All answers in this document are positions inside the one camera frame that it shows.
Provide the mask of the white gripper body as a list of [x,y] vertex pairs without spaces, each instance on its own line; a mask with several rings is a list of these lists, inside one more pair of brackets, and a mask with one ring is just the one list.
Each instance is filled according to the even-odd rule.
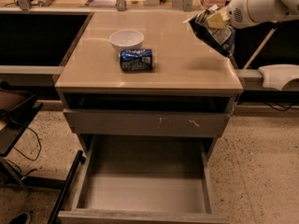
[[232,0],[226,10],[231,25],[237,29],[269,21],[280,21],[282,18],[280,0]]

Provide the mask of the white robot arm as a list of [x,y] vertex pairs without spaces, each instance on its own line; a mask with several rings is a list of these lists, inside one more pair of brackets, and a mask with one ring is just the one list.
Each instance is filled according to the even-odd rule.
[[299,0],[232,0],[206,19],[210,28],[231,25],[244,29],[265,22],[293,21],[299,18]]

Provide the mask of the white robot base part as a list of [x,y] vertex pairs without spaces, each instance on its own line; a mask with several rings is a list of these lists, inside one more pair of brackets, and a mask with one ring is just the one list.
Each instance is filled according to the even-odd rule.
[[273,64],[261,66],[258,71],[263,75],[263,87],[282,91],[289,82],[299,78],[299,65]]

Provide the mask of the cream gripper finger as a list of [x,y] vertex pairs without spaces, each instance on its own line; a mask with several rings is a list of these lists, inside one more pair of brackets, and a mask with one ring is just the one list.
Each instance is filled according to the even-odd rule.
[[206,19],[207,25],[213,29],[224,29],[230,24],[230,17],[226,10],[221,9],[216,13],[208,16]]

